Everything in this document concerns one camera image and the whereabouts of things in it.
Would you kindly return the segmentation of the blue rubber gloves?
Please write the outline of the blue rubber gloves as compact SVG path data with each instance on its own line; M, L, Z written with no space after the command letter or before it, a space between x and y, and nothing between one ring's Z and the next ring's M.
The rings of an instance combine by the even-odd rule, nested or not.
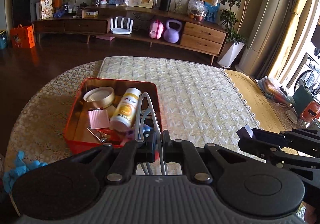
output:
M24 156L24 151L18 151L14 160L15 167L9 171L6 171L3 175L4 190L6 193L10 193L12 191L14 183L20 176L31 170L48 165L46 162L40 162L39 160L34 160L27 164L23 160Z

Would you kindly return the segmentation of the silver nail clipper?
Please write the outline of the silver nail clipper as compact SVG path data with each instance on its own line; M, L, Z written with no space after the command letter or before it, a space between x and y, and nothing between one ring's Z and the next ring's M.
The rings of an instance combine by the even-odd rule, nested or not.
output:
M89 133L90 133L93 137L95 137L100 143L108 143L108 140L109 140L109 138L110 138L109 135L107 135L107 134L105 134L105 133L103 133L103 132L101 132L101 131L98 131L98 130L93 130L93 129L91 129L90 127L87 127L86 129L87 129L87 130L89 131Z

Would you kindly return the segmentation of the black mini fridge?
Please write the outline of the black mini fridge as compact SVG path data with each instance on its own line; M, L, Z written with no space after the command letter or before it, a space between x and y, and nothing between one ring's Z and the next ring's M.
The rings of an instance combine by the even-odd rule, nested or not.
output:
M12 0L13 25L28 26L36 20L35 3L40 0Z

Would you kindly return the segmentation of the white wifi router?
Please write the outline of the white wifi router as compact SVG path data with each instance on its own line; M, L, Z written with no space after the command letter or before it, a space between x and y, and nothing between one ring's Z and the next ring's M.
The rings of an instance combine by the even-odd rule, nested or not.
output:
M129 17L111 17L110 31L112 34L129 35L133 30L133 22Z

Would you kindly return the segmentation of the white vitamin bottle yellow label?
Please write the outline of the white vitamin bottle yellow label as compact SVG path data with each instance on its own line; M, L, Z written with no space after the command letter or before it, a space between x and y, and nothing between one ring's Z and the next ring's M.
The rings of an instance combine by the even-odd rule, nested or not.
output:
M124 133L132 127L140 95L141 91L137 88L125 91L110 119L110 129Z

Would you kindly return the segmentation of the white frame sunglasses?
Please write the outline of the white frame sunglasses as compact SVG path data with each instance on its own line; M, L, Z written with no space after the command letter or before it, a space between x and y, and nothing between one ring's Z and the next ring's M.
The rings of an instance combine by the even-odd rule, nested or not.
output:
M140 94L136 108L135 140L144 141L149 132L153 132L153 134L155 134L155 149L157 149L158 153L161 175L168 175L168 167L164 161L161 129L157 115L150 95L148 92L144 92Z

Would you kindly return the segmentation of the stack of colourful folders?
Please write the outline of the stack of colourful folders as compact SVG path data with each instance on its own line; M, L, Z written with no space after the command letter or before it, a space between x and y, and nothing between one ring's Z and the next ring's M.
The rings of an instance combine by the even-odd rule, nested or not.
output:
M263 92L263 94L268 98L277 103L283 103L285 105L294 105L295 101L292 96L287 95L282 92L281 85L269 77L265 76L260 80L255 80L258 87Z

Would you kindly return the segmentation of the red metal tin box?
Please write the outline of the red metal tin box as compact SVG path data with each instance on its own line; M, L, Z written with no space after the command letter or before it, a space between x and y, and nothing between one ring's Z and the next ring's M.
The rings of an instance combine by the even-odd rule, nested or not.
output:
M73 154L87 151L91 148L102 145L95 137L93 137L86 129L90 127L88 111L96 110L90 108L84 101L84 95L98 87L112 87L114 89L115 99L111 106L105 108L108 112L109 120L113 116L117 105L129 88L137 88L141 93L148 92L153 102L153 106L157 115L158 123L161 124L161 108L158 99L157 88L154 83L143 81L115 80L103 78L87 78L85 79L76 95L75 102L68 117L63 137L66 140L69 149ZM120 144L112 143L116 148L123 147L126 142L134 139L135 119L132 127L124 133L124 140Z

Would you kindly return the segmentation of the cereal box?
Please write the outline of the cereal box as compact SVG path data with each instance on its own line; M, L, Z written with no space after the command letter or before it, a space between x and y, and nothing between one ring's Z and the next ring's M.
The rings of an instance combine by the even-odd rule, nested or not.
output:
M53 17L52 0L40 0L40 18L42 20Z

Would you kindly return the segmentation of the purple small block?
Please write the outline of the purple small block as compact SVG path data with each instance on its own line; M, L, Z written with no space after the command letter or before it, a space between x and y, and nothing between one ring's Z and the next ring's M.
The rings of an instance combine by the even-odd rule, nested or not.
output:
M249 125L243 126L236 133L240 139L252 139L254 137L254 133Z

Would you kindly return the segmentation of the pink ridged small box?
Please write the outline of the pink ridged small box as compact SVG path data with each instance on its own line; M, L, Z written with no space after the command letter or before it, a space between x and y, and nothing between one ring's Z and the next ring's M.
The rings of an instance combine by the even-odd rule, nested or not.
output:
M89 110L88 117L91 129L103 129L110 126L108 112L105 109Z

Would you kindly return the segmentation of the round gold tin lid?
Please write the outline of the round gold tin lid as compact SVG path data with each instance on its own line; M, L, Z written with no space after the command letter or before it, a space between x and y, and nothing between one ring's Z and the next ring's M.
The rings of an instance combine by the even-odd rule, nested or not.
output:
M98 87L84 95L84 101L90 108L105 109L114 102L115 94L112 87Z

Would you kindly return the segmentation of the purple sheep toy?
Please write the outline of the purple sheep toy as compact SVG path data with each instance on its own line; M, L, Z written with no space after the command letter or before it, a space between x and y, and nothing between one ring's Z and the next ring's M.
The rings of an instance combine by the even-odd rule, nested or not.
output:
M145 133L145 132L150 132L151 130L153 130L153 127L148 126L148 125L146 125L146 124L141 125L141 126L140 126L140 129L139 129L139 133L140 133L141 139L144 138L144 133Z

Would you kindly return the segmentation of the white round coaster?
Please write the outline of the white round coaster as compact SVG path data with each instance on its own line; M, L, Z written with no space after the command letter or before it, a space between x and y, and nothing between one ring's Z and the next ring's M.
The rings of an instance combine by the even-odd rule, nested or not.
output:
M287 111L286 111L286 115L287 115L288 119L289 119L293 124L297 124L298 118L297 118L296 114L295 114L293 111L287 110Z

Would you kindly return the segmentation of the pink small case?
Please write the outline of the pink small case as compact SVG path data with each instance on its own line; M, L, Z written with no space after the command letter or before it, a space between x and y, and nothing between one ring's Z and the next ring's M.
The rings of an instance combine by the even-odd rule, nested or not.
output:
M150 24L149 37L152 39L160 39L164 32L163 22L160 20L154 20Z

